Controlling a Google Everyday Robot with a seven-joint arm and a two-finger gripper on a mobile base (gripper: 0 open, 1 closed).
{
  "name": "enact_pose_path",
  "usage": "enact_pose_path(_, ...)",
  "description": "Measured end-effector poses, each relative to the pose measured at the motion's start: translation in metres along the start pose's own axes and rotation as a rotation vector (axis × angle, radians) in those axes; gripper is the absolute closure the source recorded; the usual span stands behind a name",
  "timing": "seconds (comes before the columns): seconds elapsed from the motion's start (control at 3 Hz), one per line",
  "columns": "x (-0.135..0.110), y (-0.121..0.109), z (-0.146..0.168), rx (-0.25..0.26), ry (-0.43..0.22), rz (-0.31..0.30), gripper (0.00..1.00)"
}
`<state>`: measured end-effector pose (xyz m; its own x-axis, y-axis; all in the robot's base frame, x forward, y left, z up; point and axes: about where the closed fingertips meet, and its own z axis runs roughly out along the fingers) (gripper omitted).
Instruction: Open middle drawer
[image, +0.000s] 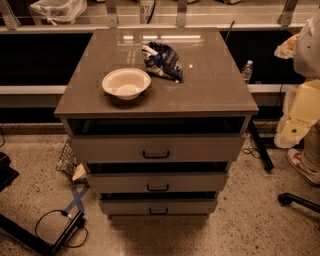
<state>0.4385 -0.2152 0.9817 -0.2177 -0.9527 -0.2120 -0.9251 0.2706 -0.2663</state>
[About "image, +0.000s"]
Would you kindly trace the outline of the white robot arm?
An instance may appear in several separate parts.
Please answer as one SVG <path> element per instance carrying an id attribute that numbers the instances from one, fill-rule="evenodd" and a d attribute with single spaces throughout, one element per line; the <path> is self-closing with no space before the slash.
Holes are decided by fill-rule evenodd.
<path id="1" fill-rule="evenodd" d="M 301 31 L 275 50 L 276 57 L 294 61 L 294 70 L 306 78 L 285 94 L 274 143 L 279 148 L 298 144 L 320 119 L 320 12 L 308 19 Z"/>

